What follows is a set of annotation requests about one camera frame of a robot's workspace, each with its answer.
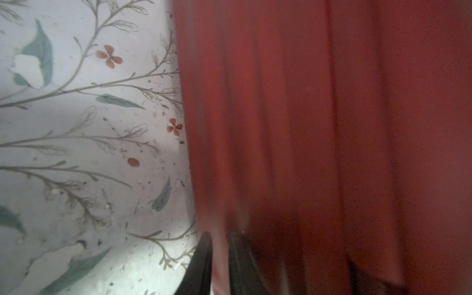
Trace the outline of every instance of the orange flower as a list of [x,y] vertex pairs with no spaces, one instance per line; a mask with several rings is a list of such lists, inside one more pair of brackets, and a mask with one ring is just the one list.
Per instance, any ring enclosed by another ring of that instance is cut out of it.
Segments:
[[172,124],[172,126],[167,126],[167,132],[174,131],[174,135],[179,136],[180,135],[179,130],[182,130],[182,128],[184,128],[184,125],[182,124],[176,125],[175,118],[170,119],[169,122]]
[[116,62],[117,64],[123,63],[123,59],[118,57],[118,56],[113,56],[113,52],[115,49],[113,46],[110,45],[104,45],[106,52],[97,50],[97,57],[100,59],[107,59],[105,61],[105,64],[109,66],[110,68],[115,68],[115,64],[113,62]]

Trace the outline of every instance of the stain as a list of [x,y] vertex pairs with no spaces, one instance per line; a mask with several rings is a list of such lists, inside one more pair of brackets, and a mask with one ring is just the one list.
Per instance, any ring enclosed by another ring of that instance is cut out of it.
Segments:
[[129,158],[128,159],[128,164],[131,166],[131,167],[139,167],[139,161],[135,158]]

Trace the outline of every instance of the white wall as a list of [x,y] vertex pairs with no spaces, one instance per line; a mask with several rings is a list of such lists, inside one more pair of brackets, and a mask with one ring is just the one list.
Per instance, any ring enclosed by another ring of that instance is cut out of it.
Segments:
[[0,1],[0,295],[179,284],[194,206],[186,128],[168,132],[184,123],[171,5],[153,2]]

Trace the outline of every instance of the green leaf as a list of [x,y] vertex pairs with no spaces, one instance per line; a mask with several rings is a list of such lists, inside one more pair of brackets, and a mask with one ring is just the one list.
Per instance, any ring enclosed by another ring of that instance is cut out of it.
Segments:
[[62,276],[60,276],[57,280],[50,283],[49,286],[41,290],[39,294],[54,295],[59,293],[62,289],[67,288],[72,284],[76,283],[78,280],[88,274],[105,257],[105,255],[110,251],[110,249],[111,248],[108,248],[102,253],[90,258],[72,261],[69,264],[69,269],[64,274],[62,274]]
[[162,191],[154,200],[154,202],[152,202],[151,208],[156,210],[156,212],[161,211],[164,208],[164,206],[167,204],[169,197],[170,197],[170,175],[169,175],[169,178],[167,179],[166,184],[162,188]]
[[114,104],[114,105],[124,107],[124,108],[140,108],[140,109],[145,110],[145,108],[143,108],[137,103],[126,100],[124,98],[119,98],[117,96],[114,96],[108,93],[97,96],[97,101],[101,103]]
[[[35,39],[21,50],[21,54],[36,56],[39,59],[44,86],[46,86],[52,79],[52,45],[42,30],[39,20],[36,20],[36,26],[38,32]],[[21,86],[30,86],[20,74],[15,74],[13,82]]]
[[22,234],[26,233],[18,216],[2,205],[0,205],[0,226],[16,229]]

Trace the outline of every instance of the curtain fold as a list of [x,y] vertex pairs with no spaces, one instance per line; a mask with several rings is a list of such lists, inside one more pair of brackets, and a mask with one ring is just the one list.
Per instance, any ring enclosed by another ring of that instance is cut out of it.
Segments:
[[472,265],[469,6],[174,0],[216,294],[229,294],[229,228],[251,237],[275,294],[282,276],[293,294],[348,294],[349,260],[414,295],[461,287]]

